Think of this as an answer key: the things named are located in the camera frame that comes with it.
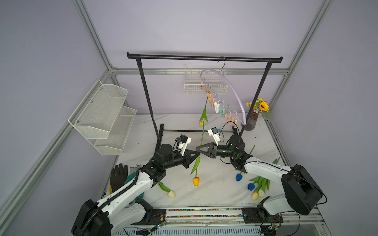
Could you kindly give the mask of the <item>black clothes rack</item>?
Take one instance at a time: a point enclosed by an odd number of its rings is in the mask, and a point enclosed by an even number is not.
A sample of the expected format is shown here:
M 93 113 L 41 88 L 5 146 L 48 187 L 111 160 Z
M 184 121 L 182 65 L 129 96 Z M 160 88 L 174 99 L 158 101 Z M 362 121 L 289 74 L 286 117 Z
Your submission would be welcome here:
M 147 87 L 147 82 L 145 79 L 145 74 L 143 70 L 143 64 L 142 60 L 147 59 L 147 60 L 181 60 L 181 61 L 223 61 L 224 63 L 226 62 L 246 62 L 246 63 L 266 63 L 265 70 L 263 72 L 263 76 L 261 78 L 261 81 L 259 83 L 259 86 L 257 88 L 257 91 L 255 93 L 254 99 L 252 101 L 252 105 L 249 108 L 249 112 L 247 115 L 244 115 L 243 123 L 247 124 L 247 118 L 251 115 L 253 108 L 255 106 L 255 103 L 257 99 L 259 98 L 259 94 L 262 90 L 262 87 L 264 85 L 264 82 L 266 80 L 266 77 L 272 67 L 273 64 L 280 64 L 283 60 L 283 57 L 280 58 L 246 58 L 246 57 L 223 57 L 223 56 L 179 56 L 179 55 L 151 55 L 151 54 L 133 54 L 127 52 L 127 57 L 128 59 L 134 59 L 136 60 L 137 67 L 139 70 L 139 74 L 142 80 L 148 108 L 149 108 L 149 113 L 152 119 L 152 123 L 154 126 L 154 130 L 156 133 L 157 137 L 157 143 L 156 143 L 156 149 L 159 148 L 162 142 L 162 135 L 164 133 L 163 129 L 158 130 L 155 118 L 154 118 L 154 113 L 153 113 L 153 108 L 148 92 L 148 87 Z

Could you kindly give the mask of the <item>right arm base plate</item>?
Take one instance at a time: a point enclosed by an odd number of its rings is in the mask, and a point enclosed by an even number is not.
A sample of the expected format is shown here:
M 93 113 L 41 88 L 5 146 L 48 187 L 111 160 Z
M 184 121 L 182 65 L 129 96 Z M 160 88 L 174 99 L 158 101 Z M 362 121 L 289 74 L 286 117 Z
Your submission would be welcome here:
M 249 223 L 283 223 L 279 214 L 272 215 L 264 207 L 263 204 L 270 196 L 265 197 L 256 207 L 243 207 L 242 216 L 246 224 Z

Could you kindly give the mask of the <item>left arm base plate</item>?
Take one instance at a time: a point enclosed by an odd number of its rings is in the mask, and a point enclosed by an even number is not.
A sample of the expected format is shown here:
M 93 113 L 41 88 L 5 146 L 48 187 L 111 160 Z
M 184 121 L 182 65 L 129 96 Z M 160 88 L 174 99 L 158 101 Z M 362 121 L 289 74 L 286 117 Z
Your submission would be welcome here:
M 124 208 L 129 225 L 157 225 L 166 218 L 166 209 L 154 208 L 144 199 Z

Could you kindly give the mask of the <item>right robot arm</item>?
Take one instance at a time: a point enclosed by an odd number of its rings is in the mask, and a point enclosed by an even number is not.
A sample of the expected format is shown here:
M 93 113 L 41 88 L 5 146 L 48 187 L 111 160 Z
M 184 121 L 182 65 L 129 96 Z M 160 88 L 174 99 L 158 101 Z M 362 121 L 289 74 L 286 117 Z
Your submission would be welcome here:
M 254 174 L 278 184 L 283 193 L 267 196 L 259 204 L 261 214 L 276 215 L 294 211 L 308 215 L 325 196 L 307 170 L 301 165 L 280 166 L 253 157 L 245 152 L 245 143 L 239 135 L 232 135 L 226 145 L 214 142 L 196 147 L 196 151 L 210 157 L 229 157 L 232 166 L 242 173 Z

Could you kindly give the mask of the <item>purple clip hanger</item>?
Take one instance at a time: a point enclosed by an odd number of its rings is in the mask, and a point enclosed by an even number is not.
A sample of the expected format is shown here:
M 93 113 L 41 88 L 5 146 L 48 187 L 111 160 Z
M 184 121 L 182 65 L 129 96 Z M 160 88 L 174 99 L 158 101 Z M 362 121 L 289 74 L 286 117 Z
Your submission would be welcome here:
M 210 106 L 214 108 L 216 114 L 222 115 L 229 122 L 234 122 L 235 128 L 240 122 L 241 125 L 246 125 L 246 112 L 242 104 L 241 98 L 232 83 L 226 78 L 224 67 L 226 65 L 226 58 L 222 57 L 223 66 L 216 70 L 214 68 L 205 68 L 201 70 L 199 78 L 201 80 L 201 89 L 206 91 L 207 101 Z M 222 95 L 226 94 L 228 89 L 231 89 L 240 106 L 242 119 L 239 119 L 236 111 L 230 110 L 231 106 L 226 105 Z

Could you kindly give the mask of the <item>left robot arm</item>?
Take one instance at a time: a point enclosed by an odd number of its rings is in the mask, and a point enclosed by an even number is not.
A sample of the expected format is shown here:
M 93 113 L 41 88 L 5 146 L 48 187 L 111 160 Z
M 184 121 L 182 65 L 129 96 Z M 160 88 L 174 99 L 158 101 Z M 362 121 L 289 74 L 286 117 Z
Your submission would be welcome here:
M 136 171 L 136 176 L 109 196 L 86 201 L 75 220 L 71 233 L 74 236 L 111 236 L 123 228 L 146 218 L 152 207 L 145 201 L 134 200 L 151 189 L 166 175 L 168 168 L 179 165 L 188 168 L 200 156 L 193 150 L 174 150 L 163 144 L 150 161 Z

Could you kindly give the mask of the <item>orange tulip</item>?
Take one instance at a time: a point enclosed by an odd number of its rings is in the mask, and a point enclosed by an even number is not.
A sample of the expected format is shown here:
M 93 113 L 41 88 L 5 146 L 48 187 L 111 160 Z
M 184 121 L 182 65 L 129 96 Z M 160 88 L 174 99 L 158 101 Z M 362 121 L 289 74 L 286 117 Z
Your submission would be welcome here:
M 204 134 L 204 121 L 200 121 L 199 125 L 202 128 L 202 137 L 201 137 L 201 142 L 200 142 L 200 144 L 202 144 L 202 142 L 203 142 L 203 134 Z M 194 187 L 198 187 L 200 185 L 200 178 L 199 178 L 199 176 L 197 174 L 197 170 L 198 170 L 198 167 L 200 165 L 200 161 L 201 161 L 201 158 L 198 157 L 196 159 L 195 165 L 194 165 L 194 167 L 192 169 L 192 174 L 195 173 L 195 177 L 193 178 L 193 185 L 194 185 Z

